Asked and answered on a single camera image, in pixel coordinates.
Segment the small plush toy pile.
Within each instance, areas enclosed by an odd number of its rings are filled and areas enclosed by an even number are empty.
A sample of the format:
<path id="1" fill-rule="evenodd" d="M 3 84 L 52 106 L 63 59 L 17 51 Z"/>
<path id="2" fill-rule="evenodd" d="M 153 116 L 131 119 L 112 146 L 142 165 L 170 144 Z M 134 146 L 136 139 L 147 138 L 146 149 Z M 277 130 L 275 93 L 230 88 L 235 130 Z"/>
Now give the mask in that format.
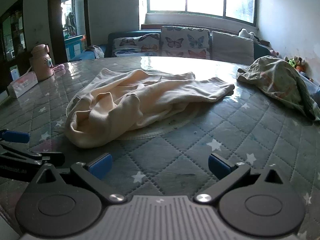
<path id="1" fill-rule="evenodd" d="M 303 58 L 294 56 L 293 58 L 289 59 L 287 56 L 285 56 L 284 60 L 288 62 L 297 71 L 306 72 L 305 60 Z"/>

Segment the cream white shirt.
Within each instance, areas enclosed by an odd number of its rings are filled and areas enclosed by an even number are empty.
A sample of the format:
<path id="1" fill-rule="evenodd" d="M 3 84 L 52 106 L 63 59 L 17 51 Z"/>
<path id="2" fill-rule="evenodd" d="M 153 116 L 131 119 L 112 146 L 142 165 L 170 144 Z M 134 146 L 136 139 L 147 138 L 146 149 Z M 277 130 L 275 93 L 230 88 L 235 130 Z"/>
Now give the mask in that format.
<path id="1" fill-rule="evenodd" d="M 217 77 L 197 81 L 192 72 L 118 73 L 104 68 L 69 103 L 65 135 L 81 148 L 103 146 L 128 131 L 181 113 L 190 103 L 217 102 L 234 88 Z"/>

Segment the white plush toy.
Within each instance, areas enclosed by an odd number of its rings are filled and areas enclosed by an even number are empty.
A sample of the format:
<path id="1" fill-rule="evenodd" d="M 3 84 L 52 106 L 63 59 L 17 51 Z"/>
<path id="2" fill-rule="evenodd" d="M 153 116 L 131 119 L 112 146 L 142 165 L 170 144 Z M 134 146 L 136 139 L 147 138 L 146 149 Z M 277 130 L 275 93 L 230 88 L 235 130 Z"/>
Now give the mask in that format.
<path id="1" fill-rule="evenodd" d="M 239 37 L 243 37 L 243 38 L 250 38 L 256 42 L 259 41 L 259 38 L 256 37 L 254 32 L 248 32 L 245 28 L 242 28 L 239 33 L 238 33 Z"/>

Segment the green patterned garment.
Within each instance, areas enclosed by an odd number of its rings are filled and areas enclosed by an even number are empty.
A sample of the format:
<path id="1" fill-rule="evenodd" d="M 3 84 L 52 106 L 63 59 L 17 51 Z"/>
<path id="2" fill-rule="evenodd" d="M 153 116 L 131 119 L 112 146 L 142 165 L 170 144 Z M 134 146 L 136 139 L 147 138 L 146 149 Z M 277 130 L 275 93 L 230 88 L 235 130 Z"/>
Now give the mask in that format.
<path id="1" fill-rule="evenodd" d="M 288 62 L 263 56 L 248 68 L 239 68 L 236 79 L 255 85 L 267 96 L 300 111 L 309 121 L 319 121 L 317 103 L 311 97 L 305 82 Z"/>

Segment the upright butterfly print cushion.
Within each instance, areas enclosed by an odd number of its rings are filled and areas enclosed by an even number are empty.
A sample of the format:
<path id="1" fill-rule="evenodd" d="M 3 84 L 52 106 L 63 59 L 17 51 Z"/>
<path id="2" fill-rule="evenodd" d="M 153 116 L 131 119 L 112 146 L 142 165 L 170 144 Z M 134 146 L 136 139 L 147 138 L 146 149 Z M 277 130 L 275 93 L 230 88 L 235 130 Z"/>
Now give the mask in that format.
<path id="1" fill-rule="evenodd" d="M 210 60 L 210 31 L 201 28 L 162 26 L 161 55 Z"/>

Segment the dark blue sofa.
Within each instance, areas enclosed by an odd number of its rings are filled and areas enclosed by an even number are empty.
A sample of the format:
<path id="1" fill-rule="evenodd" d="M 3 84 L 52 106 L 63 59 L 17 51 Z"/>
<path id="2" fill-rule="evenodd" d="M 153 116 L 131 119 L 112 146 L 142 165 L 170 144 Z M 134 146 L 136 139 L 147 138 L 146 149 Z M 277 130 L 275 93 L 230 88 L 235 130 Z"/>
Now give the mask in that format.
<path id="1" fill-rule="evenodd" d="M 113 49 L 113 42 L 116 38 L 127 38 L 127 37 L 139 37 L 147 34 L 160 34 L 160 29 L 144 29 L 144 30 L 137 30 L 137 31 L 120 31 L 111 33 L 108 35 L 107 44 L 100 44 L 98 45 L 100 49 L 103 51 L 104 55 L 103 58 L 113 57 L 112 49 Z M 262 56 L 271 56 L 271 52 L 266 46 L 261 44 L 254 44 L 254 59 L 258 59 Z M 81 54 L 76 55 L 75 57 L 70 59 L 70 62 L 74 61 L 81 61 L 81 60 L 89 60 L 89 59 L 96 59 L 95 54 L 93 51 L 83 51 Z"/>

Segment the pink hair clip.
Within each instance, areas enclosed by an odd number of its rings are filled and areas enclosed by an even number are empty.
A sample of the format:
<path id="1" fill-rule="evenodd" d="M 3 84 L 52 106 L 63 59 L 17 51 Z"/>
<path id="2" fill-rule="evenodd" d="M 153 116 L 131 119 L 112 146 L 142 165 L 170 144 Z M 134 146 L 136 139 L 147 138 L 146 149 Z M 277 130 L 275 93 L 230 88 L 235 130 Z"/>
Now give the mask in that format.
<path id="1" fill-rule="evenodd" d="M 60 71 L 63 71 L 65 70 L 65 65 L 62 63 L 62 64 L 58 64 L 58 65 L 55 65 L 55 66 L 52 66 L 52 71 L 55 73 L 55 72 L 60 72 Z"/>

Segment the plain grey cushion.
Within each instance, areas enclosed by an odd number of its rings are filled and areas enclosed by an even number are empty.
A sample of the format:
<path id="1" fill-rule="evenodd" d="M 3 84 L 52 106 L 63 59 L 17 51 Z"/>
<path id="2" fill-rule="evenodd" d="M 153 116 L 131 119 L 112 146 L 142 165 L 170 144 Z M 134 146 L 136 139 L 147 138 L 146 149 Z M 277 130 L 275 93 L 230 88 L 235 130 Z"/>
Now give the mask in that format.
<path id="1" fill-rule="evenodd" d="M 212 59 L 215 61 L 251 65 L 254 62 L 254 42 L 218 31 L 212 31 Z"/>

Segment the lying butterfly print cushion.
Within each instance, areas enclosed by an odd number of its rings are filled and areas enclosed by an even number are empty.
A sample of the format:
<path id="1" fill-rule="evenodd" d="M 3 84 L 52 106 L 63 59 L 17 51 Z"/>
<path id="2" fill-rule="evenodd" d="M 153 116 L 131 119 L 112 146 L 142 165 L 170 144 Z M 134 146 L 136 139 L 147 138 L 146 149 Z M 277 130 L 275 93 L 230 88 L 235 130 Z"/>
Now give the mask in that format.
<path id="1" fill-rule="evenodd" d="M 158 56 L 160 34 L 150 33 L 137 37 L 120 37 L 113 41 L 112 57 Z"/>

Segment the dark wooden cabinet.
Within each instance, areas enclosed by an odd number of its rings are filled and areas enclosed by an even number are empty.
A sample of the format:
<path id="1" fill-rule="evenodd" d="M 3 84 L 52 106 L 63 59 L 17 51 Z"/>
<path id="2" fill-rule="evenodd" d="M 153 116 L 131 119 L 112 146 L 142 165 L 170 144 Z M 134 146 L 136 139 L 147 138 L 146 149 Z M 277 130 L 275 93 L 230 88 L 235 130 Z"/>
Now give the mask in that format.
<path id="1" fill-rule="evenodd" d="M 25 40 L 23 0 L 15 2 L 1 16 L 1 87 L 13 80 L 11 71 L 23 75 L 30 67 L 30 53 Z"/>

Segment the pink tissue box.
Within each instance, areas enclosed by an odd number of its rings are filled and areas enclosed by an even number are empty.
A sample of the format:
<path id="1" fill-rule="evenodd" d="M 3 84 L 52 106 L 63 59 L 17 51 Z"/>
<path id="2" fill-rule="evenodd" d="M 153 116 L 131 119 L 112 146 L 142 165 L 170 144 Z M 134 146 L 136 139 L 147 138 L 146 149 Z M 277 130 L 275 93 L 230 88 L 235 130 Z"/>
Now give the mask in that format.
<path id="1" fill-rule="evenodd" d="M 35 72 L 27 72 L 8 85 L 8 92 L 12 98 L 17 99 L 37 84 L 38 80 Z"/>

